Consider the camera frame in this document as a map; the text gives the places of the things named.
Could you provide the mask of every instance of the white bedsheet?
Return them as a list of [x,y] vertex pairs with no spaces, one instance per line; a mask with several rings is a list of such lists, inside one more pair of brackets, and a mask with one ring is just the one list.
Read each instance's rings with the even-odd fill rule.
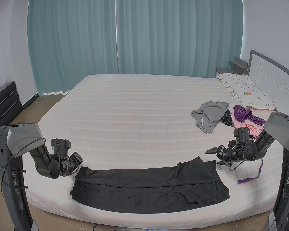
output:
[[[47,147],[50,140],[71,141],[69,154],[77,151],[90,169],[154,168],[175,166],[200,156],[217,160],[205,151],[227,146],[234,128],[221,122],[212,134],[203,133],[191,110],[205,101],[237,104],[218,79],[157,75],[90,75],[58,102],[39,122]],[[253,110],[267,119],[267,110]],[[127,214],[82,205],[69,194],[74,176],[52,180],[37,174],[33,159],[23,156],[27,198],[33,206],[73,219],[133,228],[200,228],[245,218],[270,210],[281,176],[283,148],[274,142],[261,161],[245,162],[235,171],[217,165],[230,199],[208,207],[163,214]]]

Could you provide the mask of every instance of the pile of clothes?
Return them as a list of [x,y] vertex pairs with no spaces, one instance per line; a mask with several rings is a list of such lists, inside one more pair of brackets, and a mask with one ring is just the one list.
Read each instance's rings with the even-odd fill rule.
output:
[[235,105],[231,111],[228,108],[228,103],[208,101],[199,109],[192,110],[192,117],[196,120],[196,125],[207,134],[212,133],[219,121],[236,129],[248,127],[254,138],[262,132],[262,125],[266,121],[254,116],[250,109],[240,105]]

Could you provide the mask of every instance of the pillow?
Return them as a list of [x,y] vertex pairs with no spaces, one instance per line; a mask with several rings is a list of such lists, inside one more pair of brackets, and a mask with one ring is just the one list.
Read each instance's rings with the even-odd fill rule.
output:
[[224,73],[216,78],[221,80],[242,107],[269,110],[276,108],[270,97],[262,92],[248,75]]

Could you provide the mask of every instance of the white wall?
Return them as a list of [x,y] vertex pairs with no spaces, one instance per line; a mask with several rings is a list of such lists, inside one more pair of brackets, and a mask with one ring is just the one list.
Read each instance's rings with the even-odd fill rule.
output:
[[289,0],[243,0],[241,59],[251,49],[289,69]]
[[0,0],[0,86],[15,81],[25,104],[37,93],[27,39],[29,0]]

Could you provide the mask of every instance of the floor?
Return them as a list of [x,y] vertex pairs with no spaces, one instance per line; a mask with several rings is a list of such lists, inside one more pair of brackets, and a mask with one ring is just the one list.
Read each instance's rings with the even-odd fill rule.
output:
[[[59,100],[63,94],[43,95],[22,111],[13,123],[39,122]],[[36,220],[39,231],[92,231],[94,223],[73,220],[29,206],[32,217]],[[192,231],[262,231],[267,222],[269,211],[237,221],[231,221],[216,226],[210,226]],[[13,223],[9,216],[5,200],[0,194],[0,231],[13,231]],[[94,231],[114,231],[116,227],[97,225]]]

